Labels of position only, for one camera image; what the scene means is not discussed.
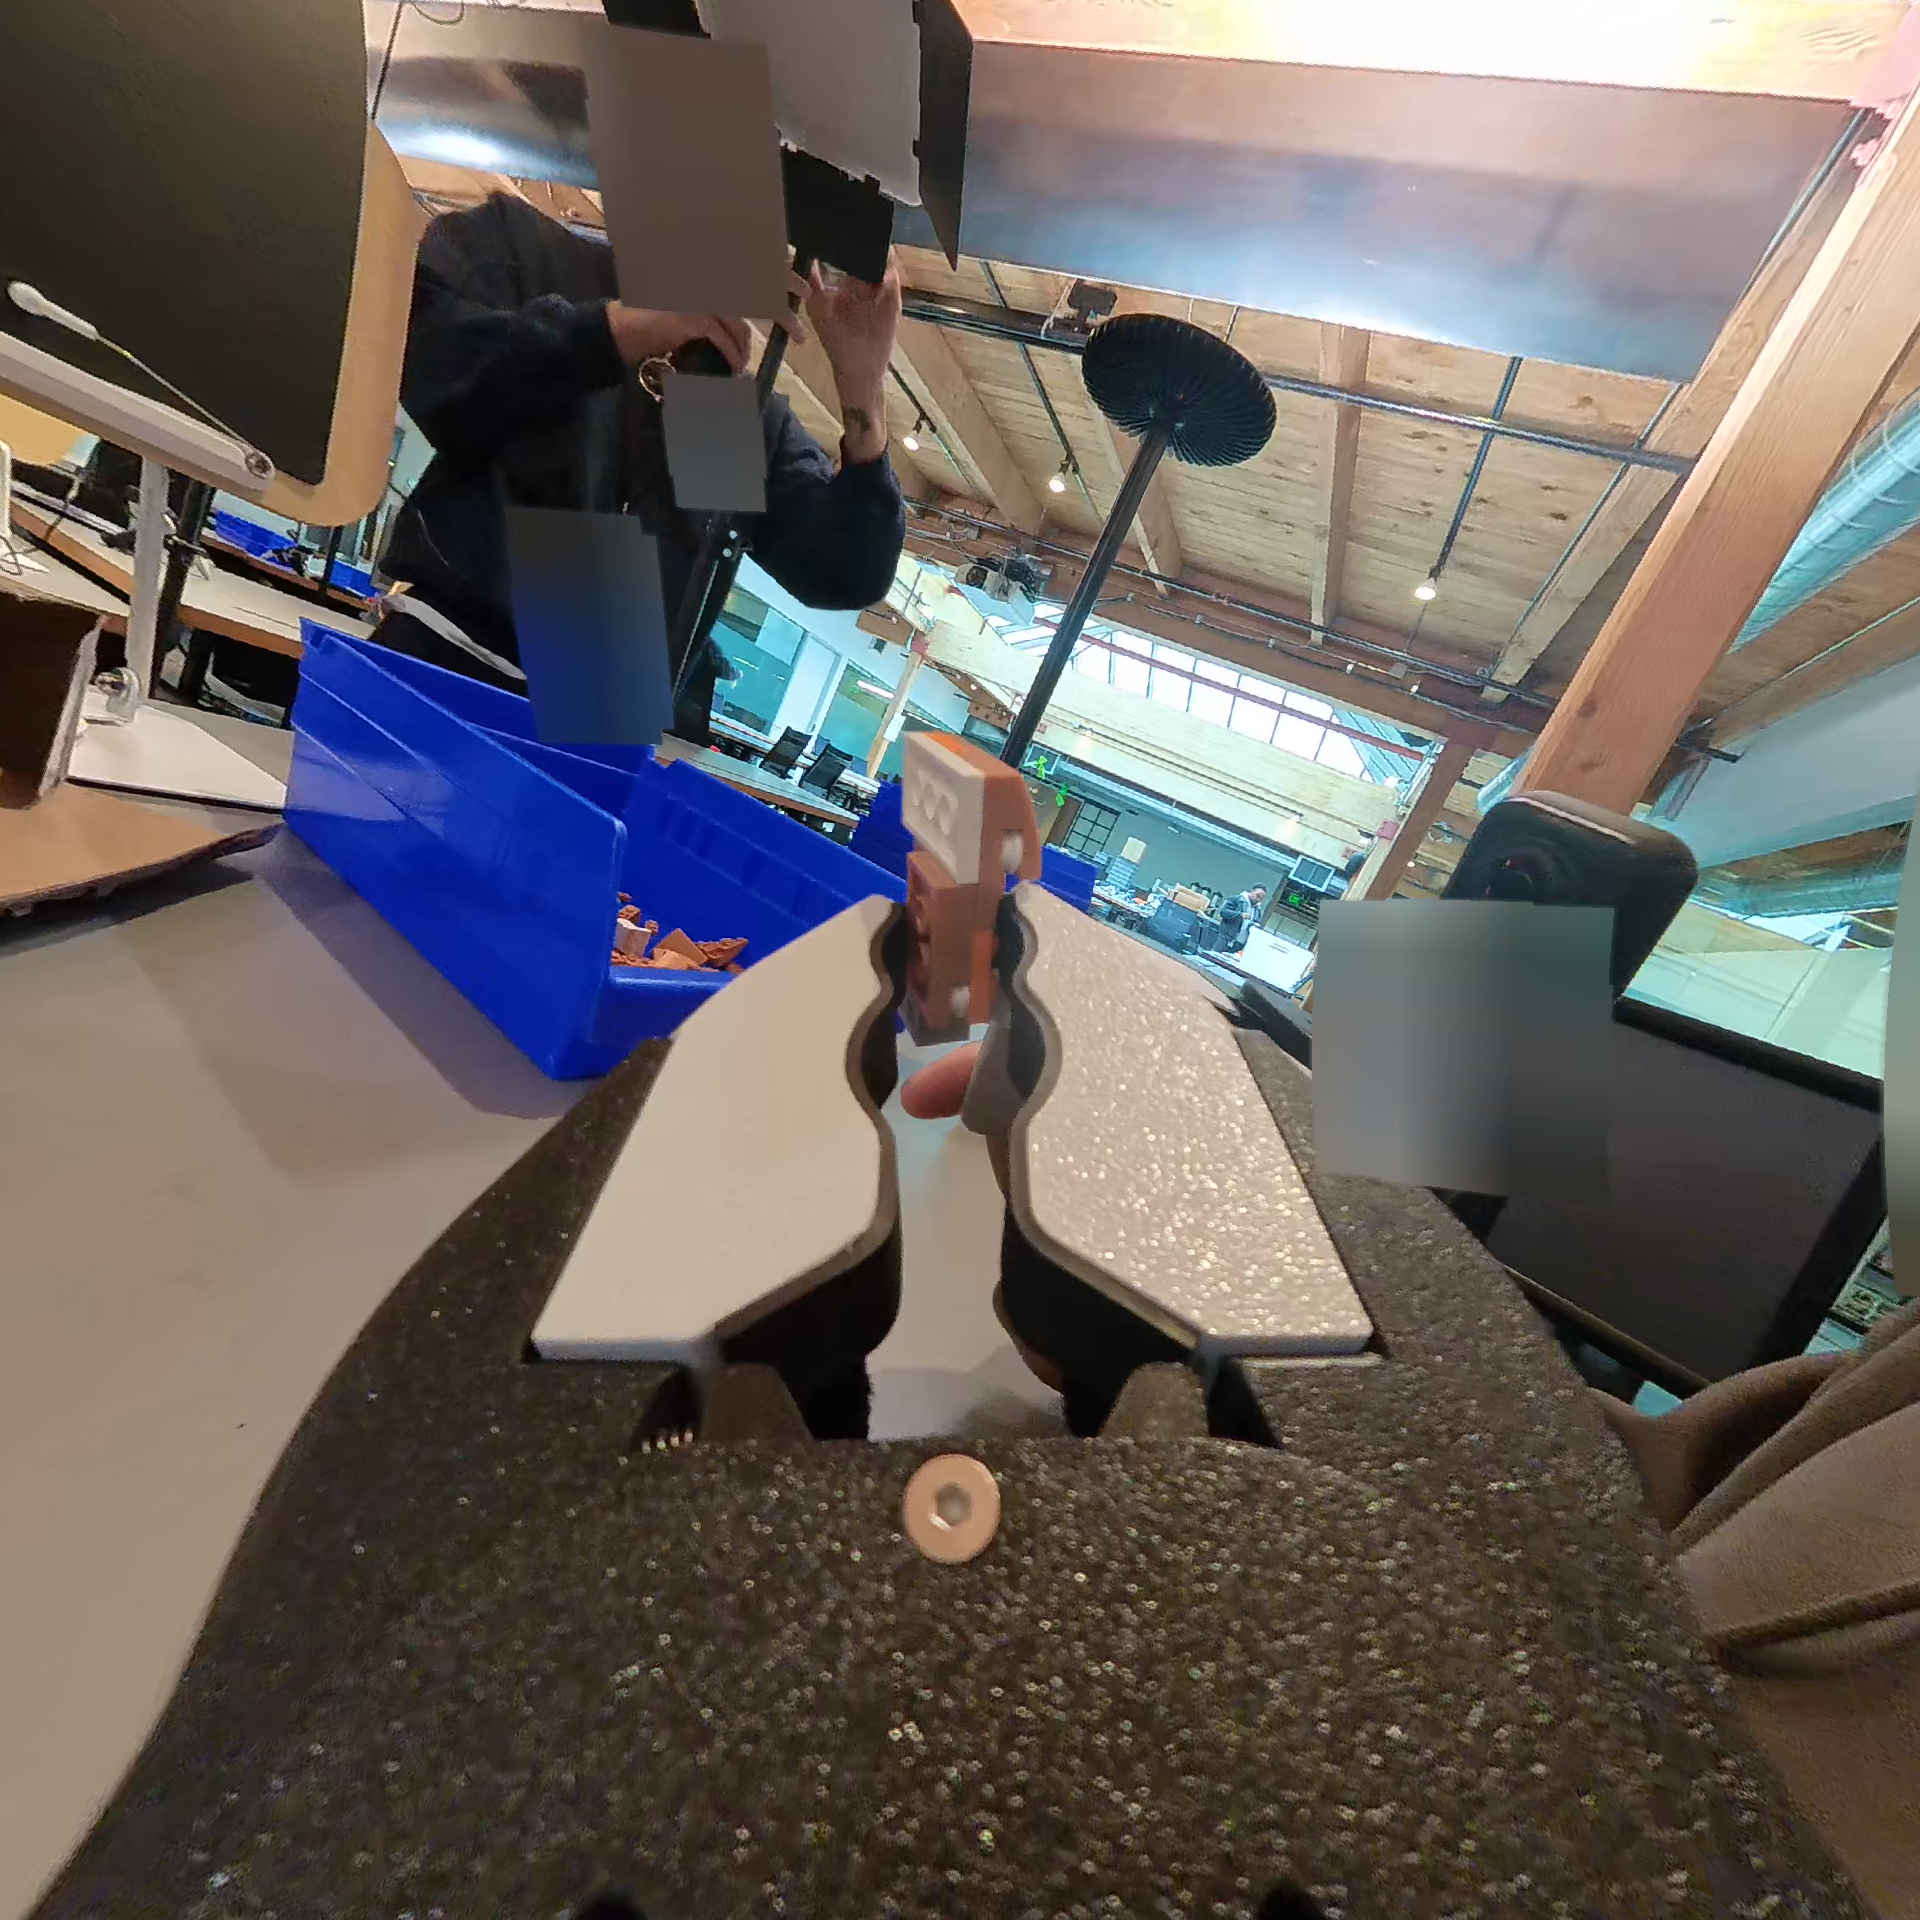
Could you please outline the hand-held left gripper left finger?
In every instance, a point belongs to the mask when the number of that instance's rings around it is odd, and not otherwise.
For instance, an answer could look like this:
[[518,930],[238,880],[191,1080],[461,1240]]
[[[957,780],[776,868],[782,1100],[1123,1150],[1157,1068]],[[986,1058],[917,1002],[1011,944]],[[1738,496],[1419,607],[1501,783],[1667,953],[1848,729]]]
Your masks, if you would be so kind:
[[773,1372],[863,1436],[903,1299],[896,1009],[904,912],[858,900],[675,1034],[534,1321],[541,1363]]

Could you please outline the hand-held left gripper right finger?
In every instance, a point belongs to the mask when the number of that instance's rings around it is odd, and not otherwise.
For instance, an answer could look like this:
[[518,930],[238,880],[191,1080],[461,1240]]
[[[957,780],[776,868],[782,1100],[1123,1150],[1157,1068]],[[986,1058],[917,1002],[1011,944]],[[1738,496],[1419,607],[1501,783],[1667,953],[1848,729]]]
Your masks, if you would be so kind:
[[1252,1382],[1376,1368],[1376,1326],[1226,995],[1038,884],[999,912],[999,1314],[1092,1436],[1138,1377],[1235,1434]]

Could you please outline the brown brick assembly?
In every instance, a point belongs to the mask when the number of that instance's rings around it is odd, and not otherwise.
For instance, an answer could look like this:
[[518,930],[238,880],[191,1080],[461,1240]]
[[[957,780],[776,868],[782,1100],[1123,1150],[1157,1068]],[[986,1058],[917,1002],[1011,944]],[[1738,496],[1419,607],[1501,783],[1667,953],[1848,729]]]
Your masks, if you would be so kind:
[[999,908],[1011,880],[1040,876],[1038,815],[1015,767],[941,732],[903,740],[901,815],[903,1022],[918,1046],[957,1042],[992,1020]]

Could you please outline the blue plastic bin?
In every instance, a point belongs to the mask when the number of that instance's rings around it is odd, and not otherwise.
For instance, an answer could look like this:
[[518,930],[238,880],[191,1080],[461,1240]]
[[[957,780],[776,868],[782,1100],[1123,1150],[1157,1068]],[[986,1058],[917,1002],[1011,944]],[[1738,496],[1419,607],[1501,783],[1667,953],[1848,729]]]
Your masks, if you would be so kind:
[[620,967],[615,922],[743,970],[904,880],[648,751],[534,740],[515,692],[304,619],[286,823],[532,1065],[610,1072],[730,977]]

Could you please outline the pile of brown bricks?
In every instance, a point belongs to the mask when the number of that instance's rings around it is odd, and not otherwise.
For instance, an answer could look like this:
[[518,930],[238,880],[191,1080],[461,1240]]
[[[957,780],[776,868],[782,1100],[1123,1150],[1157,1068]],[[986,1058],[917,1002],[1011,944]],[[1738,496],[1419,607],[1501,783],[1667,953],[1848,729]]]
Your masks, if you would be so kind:
[[679,927],[662,929],[628,894],[615,894],[615,927],[607,964],[615,974],[733,977],[743,970],[749,939],[696,939]]

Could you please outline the stack of blue bins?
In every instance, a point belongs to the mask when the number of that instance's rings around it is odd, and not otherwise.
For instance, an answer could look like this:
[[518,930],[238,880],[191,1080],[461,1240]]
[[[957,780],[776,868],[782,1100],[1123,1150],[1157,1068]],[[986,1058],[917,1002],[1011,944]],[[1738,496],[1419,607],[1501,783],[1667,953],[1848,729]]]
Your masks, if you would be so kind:
[[[867,815],[852,828],[847,846],[872,866],[891,874],[896,880],[904,880],[911,839],[903,826],[903,786],[899,780],[880,783]],[[1090,915],[1098,868],[1079,855],[1045,846],[1040,884],[1067,905]]]

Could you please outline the black monitor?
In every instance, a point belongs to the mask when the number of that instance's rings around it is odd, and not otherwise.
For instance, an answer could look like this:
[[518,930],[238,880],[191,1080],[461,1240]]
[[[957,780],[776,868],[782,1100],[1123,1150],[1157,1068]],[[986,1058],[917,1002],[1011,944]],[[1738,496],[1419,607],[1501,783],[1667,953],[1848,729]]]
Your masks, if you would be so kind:
[[1886,1227],[1882,1081],[1621,999],[1606,1192],[1476,1234],[1566,1342],[1686,1400],[1802,1356]]

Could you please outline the black pole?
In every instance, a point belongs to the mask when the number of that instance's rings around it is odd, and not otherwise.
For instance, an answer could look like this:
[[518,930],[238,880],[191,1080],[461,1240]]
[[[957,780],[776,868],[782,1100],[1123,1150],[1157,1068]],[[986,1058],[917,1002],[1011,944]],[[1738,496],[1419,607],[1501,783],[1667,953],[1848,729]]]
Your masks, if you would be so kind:
[[1072,598],[1062,610],[1062,619],[1051,635],[1045,659],[1030,681],[1012,724],[1006,732],[999,760],[1011,767],[1012,771],[1022,771],[1024,754],[1040,729],[1040,720],[1053,697],[1056,686],[1061,683],[1067,663],[1072,659],[1074,644],[1080,641],[1084,628],[1088,624],[1088,615],[1098,602],[1101,585],[1108,579],[1108,571],[1115,564],[1119,553],[1123,540],[1138,516],[1143,498],[1157,475],[1157,467],[1167,448],[1167,430],[1163,424],[1152,424],[1140,443],[1138,452],[1123,481],[1123,488],[1115,496],[1115,504],[1100,531],[1100,540],[1095,542],[1092,555],[1084,569],[1079,585],[1072,590]]

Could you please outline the black ceiling lamp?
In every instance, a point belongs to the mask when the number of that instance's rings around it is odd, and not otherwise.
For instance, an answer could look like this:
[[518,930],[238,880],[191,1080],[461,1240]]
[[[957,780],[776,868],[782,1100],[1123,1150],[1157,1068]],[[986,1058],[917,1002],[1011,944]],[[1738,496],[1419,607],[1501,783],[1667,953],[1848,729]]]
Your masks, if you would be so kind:
[[1163,439],[1187,467],[1247,465],[1274,439],[1262,372],[1211,331],[1159,313],[1115,315],[1084,347],[1088,396],[1128,436]]

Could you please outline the ceiling projector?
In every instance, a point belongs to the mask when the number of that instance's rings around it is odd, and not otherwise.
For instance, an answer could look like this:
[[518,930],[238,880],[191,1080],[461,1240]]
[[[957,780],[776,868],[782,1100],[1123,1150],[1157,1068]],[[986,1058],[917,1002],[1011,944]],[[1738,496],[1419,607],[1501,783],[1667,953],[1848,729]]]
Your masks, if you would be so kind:
[[1051,567],[1027,553],[994,560],[965,560],[954,574],[954,588],[999,634],[1038,624],[1038,608],[1048,599]]

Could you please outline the white screen stand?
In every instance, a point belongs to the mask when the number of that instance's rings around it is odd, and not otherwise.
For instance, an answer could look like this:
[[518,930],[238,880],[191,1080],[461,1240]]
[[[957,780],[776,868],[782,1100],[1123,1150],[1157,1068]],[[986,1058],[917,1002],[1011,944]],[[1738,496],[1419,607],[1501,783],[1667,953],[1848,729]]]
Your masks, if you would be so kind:
[[157,702],[165,624],[159,608],[173,553],[167,520],[168,474],[184,474],[215,490],[258,498],[277,475],[271,459],[133,358],[133,351],[112,344],[36,286],[12,279],[6,300],[24,319],[107,351],[165,390],[163,399],[151,399],[75,369],[12,331],[3,338],[8,399],[139,458],[126,665],[114,675],[100,672],[83,699],[77,740],[67,756],[69,777],[75,785],[133,798],[278,815],[286,798],[278,777],[254,767],[181,712]]

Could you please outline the grey tablet device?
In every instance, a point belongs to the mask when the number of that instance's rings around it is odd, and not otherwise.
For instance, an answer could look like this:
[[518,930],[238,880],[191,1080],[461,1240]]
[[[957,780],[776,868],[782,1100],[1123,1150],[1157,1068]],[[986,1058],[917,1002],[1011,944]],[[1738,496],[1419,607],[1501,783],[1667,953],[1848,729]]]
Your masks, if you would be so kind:
[[962,252],[973,34],[951,2],[604,4],[621,33],[763,54],[782,143],[922,208]]

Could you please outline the wood-framed black screen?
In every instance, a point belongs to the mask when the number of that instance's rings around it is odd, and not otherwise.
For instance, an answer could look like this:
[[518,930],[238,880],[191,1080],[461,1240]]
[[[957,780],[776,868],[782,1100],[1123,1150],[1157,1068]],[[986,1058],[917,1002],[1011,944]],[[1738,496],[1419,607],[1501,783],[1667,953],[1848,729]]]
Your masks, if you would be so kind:
[[357,2],[3,4],[3,390],[293,521],[390,479],[424,227]]

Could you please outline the wooden post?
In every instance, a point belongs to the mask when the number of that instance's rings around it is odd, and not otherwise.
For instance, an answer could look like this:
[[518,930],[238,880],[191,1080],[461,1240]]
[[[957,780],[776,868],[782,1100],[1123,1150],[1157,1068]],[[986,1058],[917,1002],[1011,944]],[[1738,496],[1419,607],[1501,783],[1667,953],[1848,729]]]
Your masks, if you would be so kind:
[[1539,735],[1522,790],[1642,802],[1915,329],[1911,96]]

